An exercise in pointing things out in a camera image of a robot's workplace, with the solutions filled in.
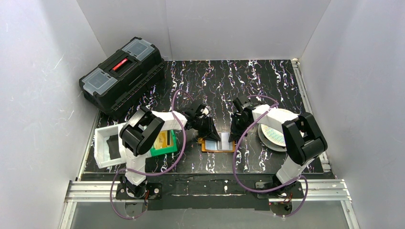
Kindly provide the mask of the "orange leather card holder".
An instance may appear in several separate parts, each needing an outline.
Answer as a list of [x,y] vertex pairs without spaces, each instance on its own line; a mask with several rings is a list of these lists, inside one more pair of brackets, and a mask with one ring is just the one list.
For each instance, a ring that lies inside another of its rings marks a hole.
[[219,133],[220,141],[205,140],[203,138],[198,139],[198,143],[201,145],[202,152],[209,153],[232,153],[235,151],[235,141],[229,142],[230,133]]

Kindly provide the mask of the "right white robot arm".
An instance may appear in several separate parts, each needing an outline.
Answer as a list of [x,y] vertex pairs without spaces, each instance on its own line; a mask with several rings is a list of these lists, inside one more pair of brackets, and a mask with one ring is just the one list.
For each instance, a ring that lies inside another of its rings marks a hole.
[[285,140],[287,158],[272,178],[270,189],[252,189],[245,186],[236,173],[236,162],[233,162],[233,175],[237,183],[247,191],[254,193],[274,192],[292,185],[302,178],[303,170],[328,148],[327,141],[313,114],[287,114],[277,108],[278,101],[273,104],[253,102],[251,96],[241,95],[233,100],[236,112],[232,114],[229,141],[235,141],[233,159],[236,160],[237,150],[245,136],[255,125],[261,124],[279,131]]

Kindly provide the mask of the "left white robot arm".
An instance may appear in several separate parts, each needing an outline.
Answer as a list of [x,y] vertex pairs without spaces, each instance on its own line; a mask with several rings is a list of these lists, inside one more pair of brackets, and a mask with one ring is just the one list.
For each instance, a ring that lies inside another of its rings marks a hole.
[[172,112],[151,111],[144,106],[139,108],[119,132],[127,168],[120,179],[121,184],[133,193],[144,190],[146,154],[161,131],[194,129],[200,138],[219,141],[221,138],[210,112],[209,105],[196,101]]

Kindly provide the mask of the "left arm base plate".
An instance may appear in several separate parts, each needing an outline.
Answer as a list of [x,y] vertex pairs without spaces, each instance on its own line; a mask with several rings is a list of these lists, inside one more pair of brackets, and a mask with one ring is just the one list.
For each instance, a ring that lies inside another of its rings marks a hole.
[[133,184],[118,184],[117,191],[113,191],[115,199],[129,200],[129,199],[143,199],[143,200],[155,200],[161,199],[162,193],[161,183],[141,183],[138,186]]

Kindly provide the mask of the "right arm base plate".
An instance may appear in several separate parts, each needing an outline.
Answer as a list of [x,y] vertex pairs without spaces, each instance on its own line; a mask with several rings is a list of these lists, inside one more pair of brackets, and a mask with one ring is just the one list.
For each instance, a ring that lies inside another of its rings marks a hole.
[[[265,190],[276,187],[272,181],[259,181],[255,183],[255,190]],[[272,192],[256,193],[258,199],[277,199],[278,201],[290,200],[294,198],[303,198],[304,191],[301,182],[296,181],[290,185],[282,187]]]

